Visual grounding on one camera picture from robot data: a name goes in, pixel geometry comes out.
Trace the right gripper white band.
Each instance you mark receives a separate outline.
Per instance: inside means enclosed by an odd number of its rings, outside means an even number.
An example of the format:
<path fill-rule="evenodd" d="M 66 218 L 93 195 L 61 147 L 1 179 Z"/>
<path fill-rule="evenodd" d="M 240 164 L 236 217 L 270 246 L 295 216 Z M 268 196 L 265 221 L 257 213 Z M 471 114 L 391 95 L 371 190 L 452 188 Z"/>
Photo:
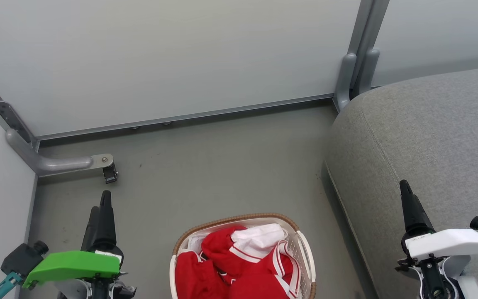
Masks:
<path fill-rule="evenodd" d="M 396 271 L 419 281 L 417 299 L 478 299 L 478 280 L 464 274 L 478 255 L 478 231 L 446 229 L 434 232 L 418 196 L 406 180 L 400 181 L 405 225 L 401 242 L 406 259 Z"/>

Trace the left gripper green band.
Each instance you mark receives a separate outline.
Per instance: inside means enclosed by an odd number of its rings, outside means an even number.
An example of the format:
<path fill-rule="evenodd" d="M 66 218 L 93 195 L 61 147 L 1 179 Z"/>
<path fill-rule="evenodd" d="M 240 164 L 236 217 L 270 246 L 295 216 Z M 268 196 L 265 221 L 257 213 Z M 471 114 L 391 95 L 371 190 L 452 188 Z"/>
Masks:
<path fill-rule="evenodd" d="M 90 252 L 98 224 L 98 248 Z M 91 208 L 82 250 L 49 254 L 25 278 L 22 287 L 32 290 L 46 282 L 58 289 L 57 299 L 134 299 L 135 287 L 121 276 L 124 255 L 116 246 L 112 195 L 104 190 L 99 206 Z"/>

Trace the red shorts white side stripe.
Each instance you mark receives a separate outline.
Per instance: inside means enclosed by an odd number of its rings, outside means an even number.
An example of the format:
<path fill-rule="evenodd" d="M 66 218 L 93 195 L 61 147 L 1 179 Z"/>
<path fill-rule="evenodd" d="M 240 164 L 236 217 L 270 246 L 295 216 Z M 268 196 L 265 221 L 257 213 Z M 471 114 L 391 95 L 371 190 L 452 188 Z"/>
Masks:
<path fill-rule="evenodd" d="M 228 299 L 228 284 L 213 261 L 202 259 L 192 250 L 177 256 L 174 277 L 178 299 Z"/>

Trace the red white striped shirt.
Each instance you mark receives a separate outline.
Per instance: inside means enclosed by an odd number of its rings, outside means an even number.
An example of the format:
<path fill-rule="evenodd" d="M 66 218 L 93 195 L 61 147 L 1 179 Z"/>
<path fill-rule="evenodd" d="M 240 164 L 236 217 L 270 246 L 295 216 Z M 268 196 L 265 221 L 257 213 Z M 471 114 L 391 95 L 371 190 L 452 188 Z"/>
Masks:
<path fill-rule="evenodd" d="M 287 236 L 276 223 L 236 225 L 209 233 L 201 250 L 224 280 L 227 299 L 299 299 L 300 267 Z"/>

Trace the grey fabric sofa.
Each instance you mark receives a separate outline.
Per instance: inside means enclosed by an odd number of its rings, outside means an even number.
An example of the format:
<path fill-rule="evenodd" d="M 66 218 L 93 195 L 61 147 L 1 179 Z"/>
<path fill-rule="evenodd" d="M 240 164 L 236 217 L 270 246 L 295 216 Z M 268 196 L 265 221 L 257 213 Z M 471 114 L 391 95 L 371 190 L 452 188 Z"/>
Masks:
<path fill-rule="evenodd" d="M 478 216 L 478 69 L 379 87 L 355 97 L 328 131 L 324 175 L 378 299 L 417 299 L 396 272 L 405 257 L 401 180 L 436 230 Z"/>

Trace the black caster wheel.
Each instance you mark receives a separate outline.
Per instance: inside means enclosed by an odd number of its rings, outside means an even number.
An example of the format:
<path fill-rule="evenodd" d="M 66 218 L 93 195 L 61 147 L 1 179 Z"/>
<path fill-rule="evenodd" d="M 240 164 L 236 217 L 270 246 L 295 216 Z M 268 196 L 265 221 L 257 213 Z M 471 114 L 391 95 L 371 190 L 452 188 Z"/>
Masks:
<path fill-rule="evenodd" d="M 116 170 L 116 166 L 114 163 L 112 163 L 108 167 L 102 168 L 102 172 L 104 174 L 105 184 L 117 182 L 118 171 Z"/>

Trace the grey partition foot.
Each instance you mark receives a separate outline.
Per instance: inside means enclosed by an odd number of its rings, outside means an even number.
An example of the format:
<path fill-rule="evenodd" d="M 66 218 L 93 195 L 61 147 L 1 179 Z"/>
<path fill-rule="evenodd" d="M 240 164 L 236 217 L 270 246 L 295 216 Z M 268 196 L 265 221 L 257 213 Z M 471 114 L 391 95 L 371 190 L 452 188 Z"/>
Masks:
<path fill-rule="evenodd" d="M 7 144 L 23 159 L 38 177 L 53 176 L 71 172 L 83 172 L 92 169 L 101 169 L 114 163 L 111 154 L 99 154 L 71 158 L 48 158 L 35 152 L 30 144 L 10 128 L 5 132 Z"/>

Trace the white basket liner cloth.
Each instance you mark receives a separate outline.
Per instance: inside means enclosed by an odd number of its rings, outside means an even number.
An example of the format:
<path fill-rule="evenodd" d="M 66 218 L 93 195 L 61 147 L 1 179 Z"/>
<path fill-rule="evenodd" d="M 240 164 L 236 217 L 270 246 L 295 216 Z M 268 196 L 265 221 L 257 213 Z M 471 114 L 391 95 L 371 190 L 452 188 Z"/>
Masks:
<path fill-rule="evenodd" d="M 191 250 L 196 254 L 202 253 L 202 243 L 207 237 L 208 233 L 192 235 L 188 237 L 187 250 Z"/>

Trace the white laundry basket brown rim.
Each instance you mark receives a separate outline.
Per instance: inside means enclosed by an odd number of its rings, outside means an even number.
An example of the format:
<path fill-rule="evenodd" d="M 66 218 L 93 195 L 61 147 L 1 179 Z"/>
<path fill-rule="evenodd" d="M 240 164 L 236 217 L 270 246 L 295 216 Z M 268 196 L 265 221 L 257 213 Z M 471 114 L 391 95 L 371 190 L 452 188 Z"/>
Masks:
<path fill-rule="evenodd" d="M 267 225 L 270 223 L 279 224 L 288 233 L 286 240 L 290 248 L 290 253 L 292 253 L 292 255 L 298 260 L 301 273 L 300 295 L 297 299 L 315 299 L 317 289 L 316 268 L 309 242 L 292 219 L 279 213 L 253 213 L 232 216 L 188 229 L 176 242 L 172 252 L 173 256 L 169 264 L 171 299 L 178 299 L 174 277 L 176 261 L 180 251 L 188 247 L 189 239 L 193 236 L 207 235 L 218 229 L 231 227 L 233 225 L 252 227 L 257 225 Z"/>

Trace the grey partition foot bracket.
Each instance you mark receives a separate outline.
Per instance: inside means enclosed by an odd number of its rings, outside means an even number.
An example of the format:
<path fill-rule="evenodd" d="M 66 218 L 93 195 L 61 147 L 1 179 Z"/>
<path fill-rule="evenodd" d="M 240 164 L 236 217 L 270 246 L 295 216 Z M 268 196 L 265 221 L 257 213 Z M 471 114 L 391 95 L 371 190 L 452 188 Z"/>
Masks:
<path fill-rule="evenodd" d="M 390 0 L 360 0 L 347 54 L 343 57 L 333 103 L 341 112 L 350 100 L 372 89 L 380 50 L 375 48 Z"/>

